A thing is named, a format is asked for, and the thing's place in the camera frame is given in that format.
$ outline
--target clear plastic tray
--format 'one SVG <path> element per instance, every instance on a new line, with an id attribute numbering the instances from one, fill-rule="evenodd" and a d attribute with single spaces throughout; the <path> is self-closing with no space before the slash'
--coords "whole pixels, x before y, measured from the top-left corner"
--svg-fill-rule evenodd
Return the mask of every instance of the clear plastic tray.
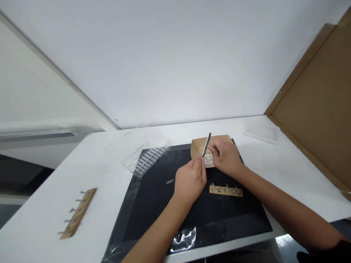
<path id="1" fill-rule="evenodd" d="M 171 146 L 168 138 L 148 127 L 128 132 L 105 150 L 135 176 L 142 177 Z"/>
<path id="2" fill-rule="evenodd" d="M 269 144 L 278 143 L 279 128 L 274 125 L 257 125 L 247 123 L 244 129 L 244 134 L 248 137 L 267 142 Z"/>

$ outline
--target forearm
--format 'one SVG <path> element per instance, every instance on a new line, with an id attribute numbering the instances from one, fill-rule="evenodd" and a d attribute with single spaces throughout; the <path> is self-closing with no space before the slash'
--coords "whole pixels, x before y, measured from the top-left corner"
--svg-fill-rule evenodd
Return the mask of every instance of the forearm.
<path id="1" fill-rule="evenodd" d="M 131 249 L 122 263 L 162 262 L 190 207 L 182 207 L 175 198 Z"/>
<path id="2" fill-rule="evenodd" d="M 329 249 L 335 247 L 340 240 L 347 240 L 317 213 L 246 166 L 236 179 L 252 192 L 278 223 L 305 248 Z"/>

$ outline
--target black mat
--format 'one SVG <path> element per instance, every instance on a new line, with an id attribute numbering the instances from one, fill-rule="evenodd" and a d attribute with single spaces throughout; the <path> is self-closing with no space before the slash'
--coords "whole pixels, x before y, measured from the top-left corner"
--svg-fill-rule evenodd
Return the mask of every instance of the black mat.
<path id="1" fill-rule="evenodd" d="M 173 146 L 142 178 L 133 176 L 104 258 L 112 262 L 123 259 L 167 206 L 174 182 L 166 182 L 174 179 L 178 168 L 189 160 L 190 144 Z M 253 194 L 217 168 L 208 168 L 206 172 L 204 191 L 180 227 L 177 242 L 173 242 L 168 254 L 272 231 L 262 204 Z M 243 197 L 210 194 L 212 183 L 237 186 L 243 190 Z"/>

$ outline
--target white table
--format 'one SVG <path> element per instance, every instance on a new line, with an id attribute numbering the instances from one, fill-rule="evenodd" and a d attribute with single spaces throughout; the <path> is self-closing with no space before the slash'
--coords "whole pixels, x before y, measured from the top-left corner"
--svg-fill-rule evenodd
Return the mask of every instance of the white table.
<path id="1" fill-rule="evenodd" d="M 245 162 L 245 153 L 263 154 L 263 169 L 251 167 L 262 177 L 292 195 L 327 221 L 351 216 L 351 203 L 281 133 L 272 145 L 243 134 L 245 123 L 273 125 L 266 116 L 160 126 L 174 145 L 194 138 L 229 134 Z M 114 161 L 105 148 L 128 130 L 94 133 L 86 137 L 45 183 L 0 230 L 2 262 L 100 263 L 132 174 Z M 76 234 L 59 240 L 68 211 L 77 206 L 80 190 L 98 187 Z M 280 225 L 267 213 L 273 232 L 246 237 L 167 257 L 166 262 L 186 262 L 243 247 L 282 235 Z"/>

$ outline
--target person's left hand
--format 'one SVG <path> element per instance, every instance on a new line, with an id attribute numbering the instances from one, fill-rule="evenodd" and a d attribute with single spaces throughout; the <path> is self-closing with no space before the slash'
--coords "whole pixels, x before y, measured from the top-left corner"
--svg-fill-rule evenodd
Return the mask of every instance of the person's left hand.
<path id="1" fill-rule="evenodd" d="M 179 168 L 175 177 L 173 198 L 182 207 L 190 209 L 207 182 L 204 158 L 198 155 L 195 160 Z"/>

